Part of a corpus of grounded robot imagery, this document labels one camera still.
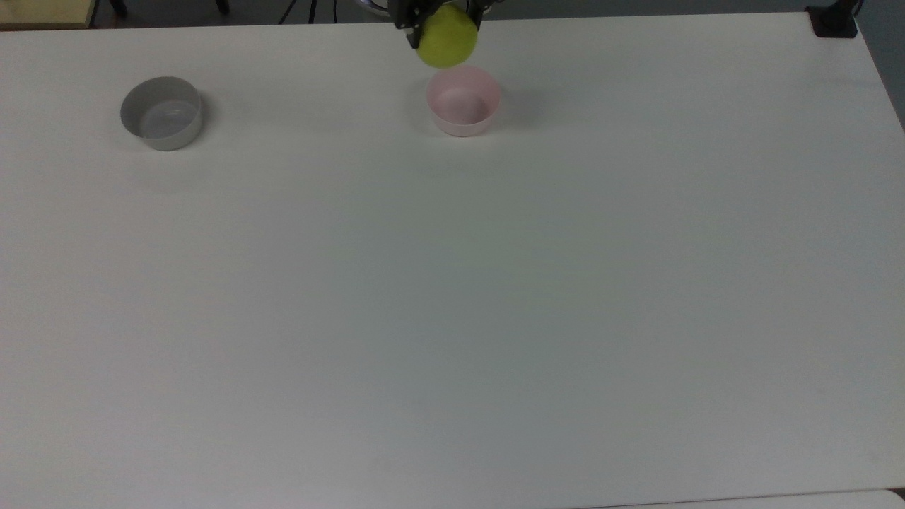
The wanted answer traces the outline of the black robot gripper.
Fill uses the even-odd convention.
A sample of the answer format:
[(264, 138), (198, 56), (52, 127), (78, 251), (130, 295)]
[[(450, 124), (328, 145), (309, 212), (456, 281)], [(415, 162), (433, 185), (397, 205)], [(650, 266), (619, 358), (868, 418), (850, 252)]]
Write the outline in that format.
[(388, 1), (387, 8), (393, 9), (393, 25), (405, 34), (405, 38), (413, 49), (418, 49), (426, 21), (442, 4), (459, 4), (466, 8), (469, 19), (477, 30), (481, 28), (484, 14), (494, 4), (502, 1)]

